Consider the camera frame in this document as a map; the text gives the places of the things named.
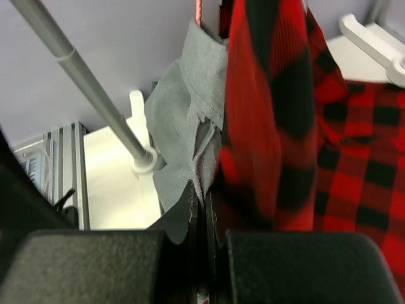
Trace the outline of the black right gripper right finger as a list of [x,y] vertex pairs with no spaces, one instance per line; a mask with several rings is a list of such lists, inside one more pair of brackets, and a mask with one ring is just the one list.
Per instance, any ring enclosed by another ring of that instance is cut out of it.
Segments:
[[347,232],[222,232],[206,198],[211,303],[402,303],[377,245]]

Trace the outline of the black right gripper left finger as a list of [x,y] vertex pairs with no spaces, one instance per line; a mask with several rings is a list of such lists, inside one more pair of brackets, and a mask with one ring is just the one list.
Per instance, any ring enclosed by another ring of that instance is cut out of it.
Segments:
[[187,259],[162,231],[38,231],[13,250],[2,303],[195,303]]

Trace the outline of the red black plaid shirt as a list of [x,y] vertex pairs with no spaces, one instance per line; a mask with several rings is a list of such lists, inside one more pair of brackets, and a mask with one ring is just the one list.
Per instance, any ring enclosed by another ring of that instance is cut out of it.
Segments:
[[404,90],[343,78],[300,1],[236,1],[220,151],[223,231],[367,235],[404,278]]

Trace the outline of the grey shirt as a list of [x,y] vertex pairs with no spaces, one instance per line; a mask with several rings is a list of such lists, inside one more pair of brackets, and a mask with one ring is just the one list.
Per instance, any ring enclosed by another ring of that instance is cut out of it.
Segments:
[[204,201],[218,170],[227,60],[227,41],[191,21],[181,56],[145,104],[147,128],[163,161],[153,173],[164,211],[154,226],[175,244],[185,239],[190,211]]

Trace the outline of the pink wire hanger front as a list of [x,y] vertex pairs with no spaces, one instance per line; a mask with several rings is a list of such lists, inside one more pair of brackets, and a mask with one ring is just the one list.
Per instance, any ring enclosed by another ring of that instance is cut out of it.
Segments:
[[196,0],[196,23],[200,27],[202,22],[202,0]]

